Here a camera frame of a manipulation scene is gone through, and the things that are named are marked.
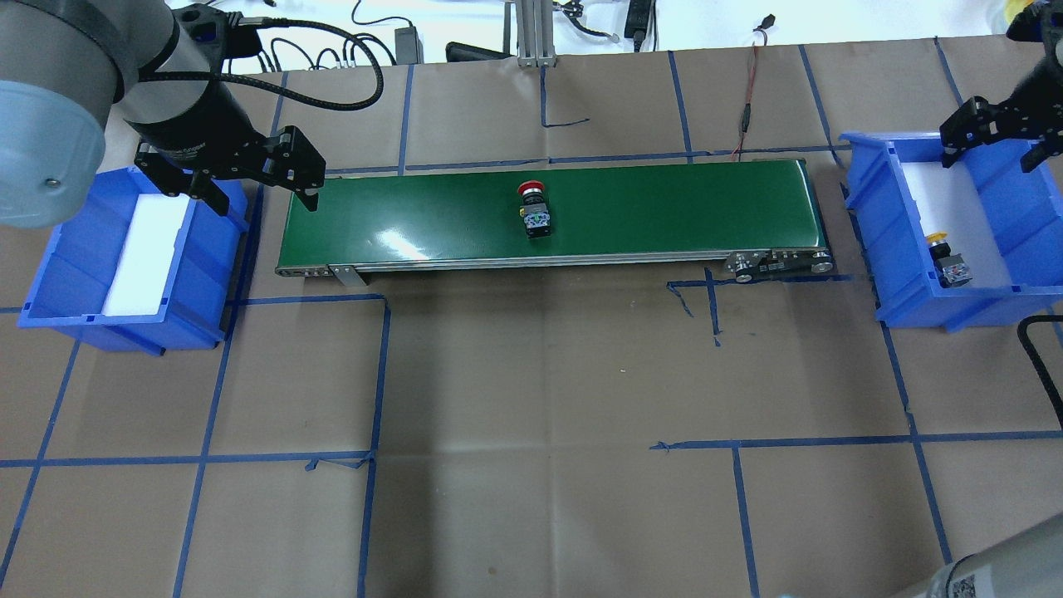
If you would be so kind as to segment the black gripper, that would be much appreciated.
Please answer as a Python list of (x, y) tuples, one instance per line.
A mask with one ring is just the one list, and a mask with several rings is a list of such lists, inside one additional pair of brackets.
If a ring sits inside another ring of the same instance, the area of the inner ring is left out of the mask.
[(1051, 51), (998, 105), (975, 96), (943, 122), (941, 164), (950, 168), (964, 152), (978, 146), (1033, 140), (1034, 144), (1020, 157), (1020, 172), (1033, 173), (1062, 152), (1061, 105), (1061, 64)]

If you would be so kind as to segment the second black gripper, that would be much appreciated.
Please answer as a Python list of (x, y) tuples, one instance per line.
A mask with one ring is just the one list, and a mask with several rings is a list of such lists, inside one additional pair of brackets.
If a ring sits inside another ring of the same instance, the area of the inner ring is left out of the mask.
[(220, 217), (229, 197), (220, 180), (253, 180), (293, 192), (308, 212), (319, 207), (326, 160), (296, 125), (273, 136), (254, 129), (223, 83), (212, 82), (187, 110), (170, 119), (133, 122), (141, 146), (135, 166), (163, 194), (186, 194)]

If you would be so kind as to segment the second grey robot arm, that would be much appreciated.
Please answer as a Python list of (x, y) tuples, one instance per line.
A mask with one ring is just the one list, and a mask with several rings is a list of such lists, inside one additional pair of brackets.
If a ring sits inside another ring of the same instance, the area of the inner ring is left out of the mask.
[(296, 126), (254, 129), (221, 81), (223, 61), (261, 50), (239, 12), (163, 1), (4, 1), (2, 223), (75, 216), (117, 114), (140, 138), (134, 164), (162, 194), (227, 215), (224, 180), (254, 180), (318, 207), (326, 163)]

